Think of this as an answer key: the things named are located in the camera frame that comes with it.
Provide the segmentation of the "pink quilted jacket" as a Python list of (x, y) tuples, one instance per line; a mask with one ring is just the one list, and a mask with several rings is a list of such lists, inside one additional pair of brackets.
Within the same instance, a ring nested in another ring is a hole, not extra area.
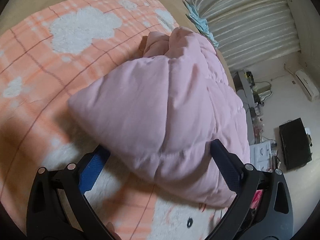
[(183, 27), (149, 33), (142, 57), (72, 95), (68, 107), (85, 132), (140, 178), (213, 207), (234, 200), (209, 145), (219, 139), (249, 162), (246, 112), (202, 35)]

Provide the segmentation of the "pink yellow cloth bundle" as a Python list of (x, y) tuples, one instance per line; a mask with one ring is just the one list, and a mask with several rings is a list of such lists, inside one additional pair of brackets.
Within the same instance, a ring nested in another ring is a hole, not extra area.
[(253, 196), (253, 199), (252, 199), (252, 202), (251, 202), (251, 205), (250, 205), (250, 208), (251, 209), (257, 209), (259, 203), (260, 203), (260, 200), (262, 198), (262, 195), (263, 195), (263, 190), (257, 190)]

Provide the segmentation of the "white drawer dresser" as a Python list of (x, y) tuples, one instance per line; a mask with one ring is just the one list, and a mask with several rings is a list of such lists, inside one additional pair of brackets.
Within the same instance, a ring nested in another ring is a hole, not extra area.
[(272, 172), (274, 169), (274, 157), (270, 140), (250, 145), (250, 162), (258, 171)]

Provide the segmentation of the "black flat television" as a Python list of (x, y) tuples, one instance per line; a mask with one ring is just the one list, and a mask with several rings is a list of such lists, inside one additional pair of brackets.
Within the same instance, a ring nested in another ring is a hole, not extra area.
[(284, 164), (288, 171), (312, 161), (309, 139), (301, 118), (280, 125), (279, 135)]

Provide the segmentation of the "white air conditioner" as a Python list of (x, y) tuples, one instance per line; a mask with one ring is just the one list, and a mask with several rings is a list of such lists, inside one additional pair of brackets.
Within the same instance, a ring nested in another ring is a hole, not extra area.
[(319, 98), (319, 90), (310, 77), (302, 70), (295, 72), (295, 77), (300, 84), (303, 92), (310, 101), (315, 101)]

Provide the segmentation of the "orange white plaid blanket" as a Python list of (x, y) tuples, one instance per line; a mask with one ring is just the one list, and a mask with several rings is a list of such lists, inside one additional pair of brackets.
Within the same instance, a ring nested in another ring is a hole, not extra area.
[[(71, 118), (69, 97), (142, 55), (149, 32), (194, 29), (186, 13), (182, 0), (67, 0), (1, 36), (1, 204), (18, 238), (37, 170), (65, 168), (96, 148)], [(115, 157), (86, 198), (122, 239), (204, 239), (225, 214), (166, 194)]]

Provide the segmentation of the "white striped curtain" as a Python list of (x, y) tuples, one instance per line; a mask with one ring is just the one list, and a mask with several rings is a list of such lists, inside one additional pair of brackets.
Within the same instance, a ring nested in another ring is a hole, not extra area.
[(286, 0), (190, 0), (208, 22), (229, 68), (239, 70), (300, 51)]

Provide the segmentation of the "light blue striped garment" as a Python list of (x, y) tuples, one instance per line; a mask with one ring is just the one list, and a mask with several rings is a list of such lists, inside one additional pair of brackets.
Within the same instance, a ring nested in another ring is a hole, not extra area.
[(188, 9), (187, 18), (195, 25), (198, 31), (205, 36), (214, 48), (219, 47), (219, 43), (215, 40), (213, 33), (209, 30), (208, 22), (205, 18), (201, 18), (197, 12), (195, 6), (190, 5), (189, 3), (184, 3), (185, 7)]

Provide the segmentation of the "grey curved wall shelf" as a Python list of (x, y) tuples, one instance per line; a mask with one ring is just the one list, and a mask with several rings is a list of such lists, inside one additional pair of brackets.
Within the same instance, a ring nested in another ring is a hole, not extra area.
[(253, 90), (250, 87), (246, 72), (243, 70), (232, 74), (236, 94), (242, 100), (247, 123), (247, 139), (250, 145), (261, 142), (262, 126), (258, 124), (257, 104), (254, 101)]

